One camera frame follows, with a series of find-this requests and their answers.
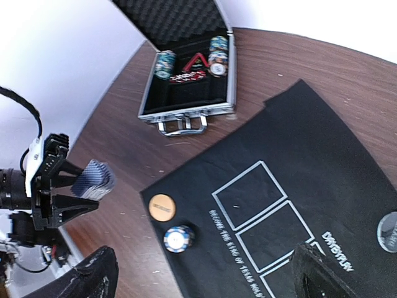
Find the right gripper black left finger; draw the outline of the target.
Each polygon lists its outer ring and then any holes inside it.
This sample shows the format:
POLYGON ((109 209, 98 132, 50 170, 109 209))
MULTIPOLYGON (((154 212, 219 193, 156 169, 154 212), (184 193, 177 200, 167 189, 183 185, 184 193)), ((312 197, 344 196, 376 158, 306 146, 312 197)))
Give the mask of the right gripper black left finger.
POLYGON ((29 294, 38 298, 115 297, 118 283, 115 251, 102 246, 62 277, 29 294))

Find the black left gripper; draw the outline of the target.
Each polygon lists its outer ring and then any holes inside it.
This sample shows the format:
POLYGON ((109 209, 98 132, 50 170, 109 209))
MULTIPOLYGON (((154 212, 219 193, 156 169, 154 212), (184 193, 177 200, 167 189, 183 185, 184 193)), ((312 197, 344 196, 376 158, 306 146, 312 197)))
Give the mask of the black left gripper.
POLYGON ((52 196, 56 187, 72 186, 83 169, 67 160, 69 137, 51 133, 37 137, 29 145, 25 165, 25 193, 31 199, 35 229, 60 225, 99 207, 99 201, 65 195, 52 196))

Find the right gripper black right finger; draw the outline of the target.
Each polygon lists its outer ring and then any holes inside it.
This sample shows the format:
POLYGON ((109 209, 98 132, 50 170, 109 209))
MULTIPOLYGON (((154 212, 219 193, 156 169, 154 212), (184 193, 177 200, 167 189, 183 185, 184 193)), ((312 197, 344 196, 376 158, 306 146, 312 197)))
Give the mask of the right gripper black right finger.
POLYGON ((361 280, 307 243, 295 247, 291 264, 297 297, 368 296, 368 289, 361 280))

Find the blue playing card deck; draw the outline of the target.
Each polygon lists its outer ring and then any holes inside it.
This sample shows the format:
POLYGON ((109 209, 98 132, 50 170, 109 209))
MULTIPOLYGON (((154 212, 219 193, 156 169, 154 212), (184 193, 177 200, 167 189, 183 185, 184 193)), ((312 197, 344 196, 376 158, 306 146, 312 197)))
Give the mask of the blue playing card deck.
POLYGON ((83 199, 100 201, 115 187, 114 172, 107 163, 91 160, 71 186, 71 192, 83 199))

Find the black white dealer button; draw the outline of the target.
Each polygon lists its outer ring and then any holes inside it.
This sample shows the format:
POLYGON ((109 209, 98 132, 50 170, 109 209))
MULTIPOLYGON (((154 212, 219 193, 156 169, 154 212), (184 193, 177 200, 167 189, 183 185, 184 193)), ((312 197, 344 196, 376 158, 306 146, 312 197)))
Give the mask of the black white dealer button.
POLYGON ((396 220, 397 211, 386 214, 380 221, 377 227, 377 239, 380 246, 389 253, 396 253, 396 220))

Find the blue white chip stack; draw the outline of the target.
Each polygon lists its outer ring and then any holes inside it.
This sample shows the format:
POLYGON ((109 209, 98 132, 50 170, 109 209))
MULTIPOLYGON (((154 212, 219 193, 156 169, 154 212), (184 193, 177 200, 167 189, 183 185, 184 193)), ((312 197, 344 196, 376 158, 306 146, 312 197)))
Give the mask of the blue white chip stack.
POLYGON ((164 234, 163 243, 168 251, 182 253, 192 246, 194 240, 194 231, 186 225, 179 225, 167 230, 164 234))

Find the orange big blind button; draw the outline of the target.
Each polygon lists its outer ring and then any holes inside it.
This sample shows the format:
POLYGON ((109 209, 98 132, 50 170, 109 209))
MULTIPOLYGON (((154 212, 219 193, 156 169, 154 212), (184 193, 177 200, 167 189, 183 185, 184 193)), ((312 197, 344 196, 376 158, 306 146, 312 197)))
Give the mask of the orange big blind button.
POLYGON ((153 196, 148 204, 150 216, 159 222, 168 222, 176 214, 176 203, 166 194, 153 196))

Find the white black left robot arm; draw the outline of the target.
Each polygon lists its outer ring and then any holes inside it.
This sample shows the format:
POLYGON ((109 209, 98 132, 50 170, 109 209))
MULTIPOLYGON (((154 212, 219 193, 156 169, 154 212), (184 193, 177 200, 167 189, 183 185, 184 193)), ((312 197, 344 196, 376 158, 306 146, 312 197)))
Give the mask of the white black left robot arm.
POLYGON ((11 232, 1 240, 4 284, 14 266, 30 274, 69 266, 72 251, 60 227, 99 206, 92 192, 108 182, 106 165, 91 160, 80 168, 68 152, 68 136, 51 134, 33 141, 26 169, 1 170, 1 209, 12 212, 11 232))

